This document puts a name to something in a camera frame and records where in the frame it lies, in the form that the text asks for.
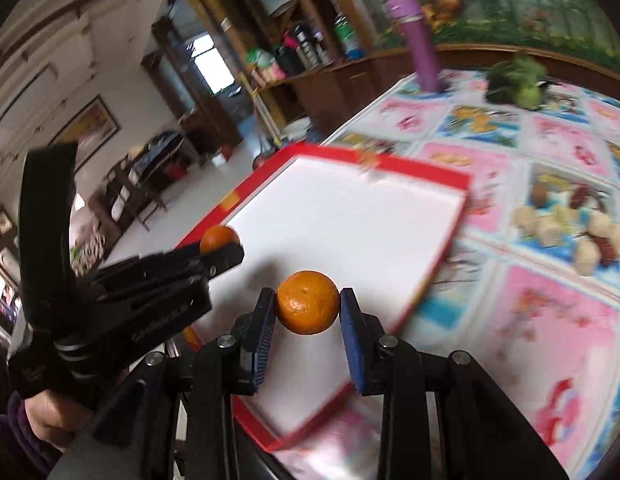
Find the left hand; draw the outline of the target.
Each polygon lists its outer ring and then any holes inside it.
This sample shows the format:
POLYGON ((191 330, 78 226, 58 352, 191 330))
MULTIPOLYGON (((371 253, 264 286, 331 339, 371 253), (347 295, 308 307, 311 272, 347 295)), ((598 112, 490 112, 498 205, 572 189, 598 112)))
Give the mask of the left hand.
POLYGON ((33 434, 65 453, 94 413, 52 390, 25 400, 25 413, 33 434))

